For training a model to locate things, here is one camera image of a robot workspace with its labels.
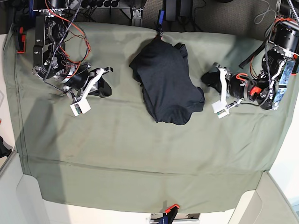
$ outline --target gray carpet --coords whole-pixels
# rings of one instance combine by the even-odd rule
[[[268,0],[270,9],[276,8],[277,0]],[[163,0],[148,0],[143,12],[143,26],[154,29],[159,9]],[[230,3],[219,3],[215,0],[193,0],[193,18],[204,32],[233,34],[247,36],[258,40],[264,39],[265,30],[274,20],[274,13],[265,15],[261,24],[254,24],[254,18],[267,10],[267,3],[261,0],[233,0]],[[130,25],[130,20],[119,9],[96,9],[92,15],[97,22]],[[86,21],[83,16],[78,21]],[[191,23],[186,25],[186,31],[193,32]],[[164,23],[165,31],[184,32],[178,22]]]

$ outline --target orange clip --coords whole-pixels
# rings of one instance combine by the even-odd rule
[[[179,209],[179,205],[178,204],[174,204],[173,206],[171,206],[170,208],[166,209],[165,212],[169,213],[171,211],[171,209],[173,209],[174,207],[177,207]]]
[[[250,95],[253,96],[253,95],[256,94],[256,93],[257,93],[257,94],[260,94],[261,91],[262,91],[261,88],[255,86],[255,87],[253,87],[253,88],[251,89],[251,91],[250,91]]]
[[[24,54],[26,52],[26,35],[23,34],[21,37],[21,41],[23,43],[23,51],[17,51],[18,54]]]

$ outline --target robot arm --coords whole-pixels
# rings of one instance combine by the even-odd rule
[[[42,79],[46,84],[66,94],[71,100],[71,109],[75,116],[89,111],[90,105],[86,97],[88,95],[99,96],[101,98],[111,96],[111,87],[102,75],[113,72],[112,68],[97,68],[88,71],[91,65],[88,62],[74,62],[65,51],[65,32],[68,32],[68,22],[63,20],[62,10],[64,4],[58,4],[61,8],[55,8],[56,0],[44,2],[35,0],[35,5],[40,7],[40,16],[36,17],[36,39],[33,48],[33,74]],[[86,54],[91,51],[86,36]]]
[[[264,110],[277,110],[292,73],[297,73],[296,59],[299,44],[299,25],[291,18],[278,16],[272,32],[262,45],[247,58],[240,67],[250,63],[251,76],[244,73],[232,73],[227,68],[215,63],[213,68],[201,78],[207,86],[221,93],[221,100],[213,104],[214,113],[222,118],[229,114],[229,109],[241,102],[259,106]],[[252,67],[253,58],[265,49],[262,70],[256,74]],[[224,100],[231,96],[239,99],[227,105]]]

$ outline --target folded shirt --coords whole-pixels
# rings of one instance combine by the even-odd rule
[[[189,77],[188,52],[184,44],[154,39],[132,61],[133,78],[141,83],[144,103],[158,122],[186,124],[193,112],[201,112],[204,93]]]

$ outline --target green tablecloth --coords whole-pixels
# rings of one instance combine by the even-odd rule
[[[17,150],[25,174],[34,176],[45,200],[107,210],[159,212],[178,203],[180,212],[213,212],[236,207],[269,170],[292,120],[299,79],[291,77],[278,111],[249,105],[218,119],[211,104],[220,99],[200,77],[214,62],[238,64],[259,41],[210,33],[164,33],[189,54],[190,78],[205,92],[203,112],[184,126],[158,123],[146,111],[141,87],[129,63],[156,35],[154,30],[82,23],[92,46],[88,61],[114,68],[105,75],[111,97],[88,98],[92,109],[74,117],[71,101],[32,74],[34,31],[27,53],[17,55],[13,38],[4,50],[4,75]],[[85,44],[66,43],[73,59]],[[261,57],[255,59],[260,69]]]

